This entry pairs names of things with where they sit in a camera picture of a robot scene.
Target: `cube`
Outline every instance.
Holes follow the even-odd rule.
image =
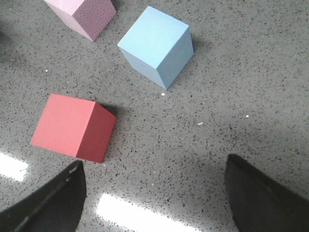
[[[110,0],[45,0],[71,29],[94,41],[116,14]]]
[[[133,69],[165,89],[194,53],[189,26],[151,6],[118,46]]]
[[[30,144],[102,163],[115,122],[94,101],[51,94]]]

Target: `speckled floor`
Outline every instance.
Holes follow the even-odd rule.
[[[309,1],[113,3],[117,15],[93,43],[42,0],[0,0],[0,153],[28,165],[24,178],[0,175],[0,210],[75,160],[29,144],[52,92],[118,117],[104,163],[84,161],[78,232],[147,231],[121,219],[131,214],[125,202],[184,231],[236,232],[224,186],[229,153],[308,199]],[[117,47],[147,5],[191,26],[195,55],[168,91]],[[112,210],[98,204],[102,196],[119,202],[118,217],[102,217],[101,206]]]

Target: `foam block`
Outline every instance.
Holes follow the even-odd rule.
[[[94,101],[51,94],[30,144],[102,163],[115,122]]]
[[[133,69],[165,89],[194,53],[189,26],[151,6],[118,46]]]
[[[94,41],[116,14],[110,0],[44,0],[71,29]]]

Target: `light blue cube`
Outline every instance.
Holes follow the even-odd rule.
[[[187,24],[148,6],[118,43],[130,65],[164,89],[193,55]]]

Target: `gray countertop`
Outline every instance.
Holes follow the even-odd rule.
[[[78,232],[147,231],[121,220],[126,202],[141,221],[146,208],[184,231],[236,232],[224,186],[229,153],[308,199],[309,1],[112,2],[117,15],[93,43],[42,0],[0,0],[0,153],[28,165],[24,178],[0,175],[0,210],[75,160],[29,144],[50,93],[117,116],[104,163],[84,161]],[[147,5],[191,27],[195,54],[169,90],[117,47]],[[119,202],[119,220],[99,213],[109,210],[102,196]]]

